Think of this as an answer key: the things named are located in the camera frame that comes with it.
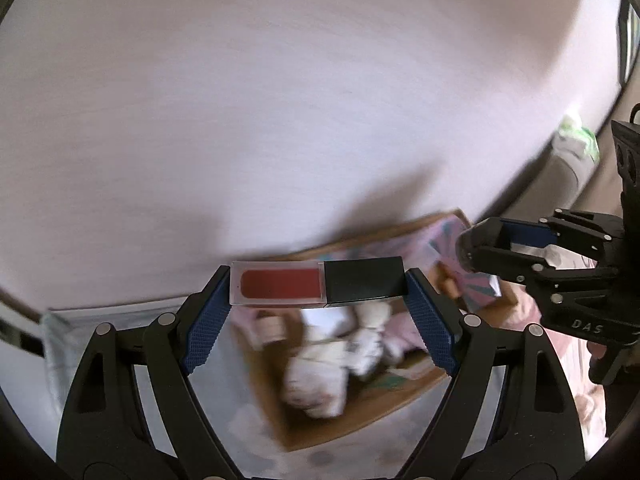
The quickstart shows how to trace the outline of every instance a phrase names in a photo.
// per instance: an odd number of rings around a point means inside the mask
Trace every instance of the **silver screw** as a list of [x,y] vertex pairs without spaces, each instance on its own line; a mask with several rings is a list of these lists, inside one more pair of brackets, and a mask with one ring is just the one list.
[[529,333],[536,337],[540,337],[541,335],[543,335],[543,333],[545,333],[545,330],[540,325],[533,324],[529,325]]
[[175,321],[175,314],[172,314],[171,312],[165,312],[164,314],[160,314],[160,317],[158,318],[158,323],[161,324],[162,326],[171,325],[171,323],[173,323],[174,321]]
[[111,330],[109,323],[100,323],[100,325],[95,327],[95,333],[97,333],[97,335],[105,335],[109,330]]
[[476,314],[468,314],[465,316],[465,324],[469,326],[480,326],[482,320]]

